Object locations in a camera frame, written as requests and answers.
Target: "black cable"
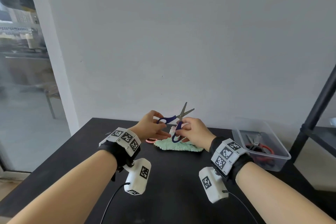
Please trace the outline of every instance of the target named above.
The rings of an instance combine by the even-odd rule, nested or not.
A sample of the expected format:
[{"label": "black cable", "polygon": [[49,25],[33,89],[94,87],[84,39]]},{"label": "black cable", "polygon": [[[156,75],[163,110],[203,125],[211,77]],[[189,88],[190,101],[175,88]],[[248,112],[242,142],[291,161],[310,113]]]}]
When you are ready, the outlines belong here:
[{"label": "black cable", "polygon": [[128,184],[131,184],[131,183],[130,183],[130,182],[125,182],[124,184],[120,185],[120,187],[117,188],[117,190],[114,192],[113,196],[111,197],[109,203],[108,203],[107,206],[106,206],[106,209],[105,209],[105,212],[104,212],[104,214],[103,214],[103,218],[101,218],[100,224],[103,223],[103,220],[104,220],[105,214],[106,214],[106,212],[107,212],[107,209],[108,209],[108,207],[110,206],[111,201],[112,201],[112,199],[114,198],[114,196],[116,195],[116,193],[117,193],[117,192],[118,192],[124,185],[128,185]]},{"label": "black cable", "polygon": [[233,194],[233,193],[231,193],[231,192],[229,192],[229,191],[227,191],[227,190],[222,190],[222,192],[223,193],[229,193],[229,194],[231,194],[232,196],[234,196],[236,199],[238,199],[242,204],[243,204],[243,206],[245,206],[245,208],[246,208],[246,210],[251,214],[251,216],[252,216],[252,218],[254,219],[254,221],[255,221],[255,223],[257,223],[258,224],[258,222],[257,222],[257,220],[254,218],[254,216],[253,216],[253,214],[250,212],[250,210],[247,208],[247,206],[235,195],[235,194]]}]

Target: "fluffy cloth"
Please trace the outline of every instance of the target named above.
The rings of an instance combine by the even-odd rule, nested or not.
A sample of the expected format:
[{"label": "fluffy cloth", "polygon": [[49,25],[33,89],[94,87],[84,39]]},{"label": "fluffy cloth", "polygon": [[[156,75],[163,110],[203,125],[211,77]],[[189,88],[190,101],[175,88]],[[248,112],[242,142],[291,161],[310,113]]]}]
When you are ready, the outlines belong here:
[{"label": "fluffy cloth", "polygon": [[[172,127],[170,129],[171,136],[174,135],[176,127]],[[203,151],[203,148],[194,146],[191,142],[183,143],[179,141],[178,143],[173,143],[171,138],[167,138],[165,140],[157,140],[154,143],[155,146],[159,147],[162,150],[175,150],[175,151]]]}]

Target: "hand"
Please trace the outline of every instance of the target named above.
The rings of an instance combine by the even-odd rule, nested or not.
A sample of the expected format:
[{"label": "hand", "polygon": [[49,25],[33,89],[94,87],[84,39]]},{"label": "hand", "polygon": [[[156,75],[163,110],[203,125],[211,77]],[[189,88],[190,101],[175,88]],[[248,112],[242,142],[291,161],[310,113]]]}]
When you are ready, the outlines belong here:
[{"label": "hand", "polygon": [[189,124],[184,125],[180,130],[176,130],[176,135],[189,139],[184,139],[183,142],[191,141],[194,145],[209,151],[211,142],[216,136],[208,130],[200,119],[186,117],[182,121]]},{"label": "hand", "polygon": [[157,123],[157,119],[155,117],[163,118],[163,115],[156,111],[150,111],[147,113],[134,127],[131,127],[130,130],[136,133],[141,141],[144,141],[149,138],[154,139],[167,139],[171,137],[171,135],[167,132],[162,131],[162,129],[166,128],[167,125],[160,121]]}]

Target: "glass door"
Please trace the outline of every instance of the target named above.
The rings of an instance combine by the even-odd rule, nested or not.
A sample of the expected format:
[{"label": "glass door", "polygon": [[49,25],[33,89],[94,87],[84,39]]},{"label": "glass door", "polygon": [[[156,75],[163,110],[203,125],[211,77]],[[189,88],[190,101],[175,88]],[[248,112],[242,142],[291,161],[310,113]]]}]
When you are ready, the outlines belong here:
[{"label": "glass door", "polygon": [[0,0],[0,178],[24,178],[69,137],[33,0]]}]

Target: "person's right hand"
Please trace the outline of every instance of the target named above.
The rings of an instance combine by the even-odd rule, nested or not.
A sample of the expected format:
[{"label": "person's right hand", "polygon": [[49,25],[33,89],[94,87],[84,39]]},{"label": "person's right hand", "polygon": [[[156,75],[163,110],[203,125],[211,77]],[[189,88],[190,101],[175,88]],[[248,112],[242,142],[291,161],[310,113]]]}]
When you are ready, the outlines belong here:
[{"label": "person's right hand", "polygon": [[216,136],[208,130],[200,119],[186,117],[182,121],[189,124],[184,125],[182,129],[176,130],[176,135],[187,137],[194,145],[209,151],[211,142]]}]

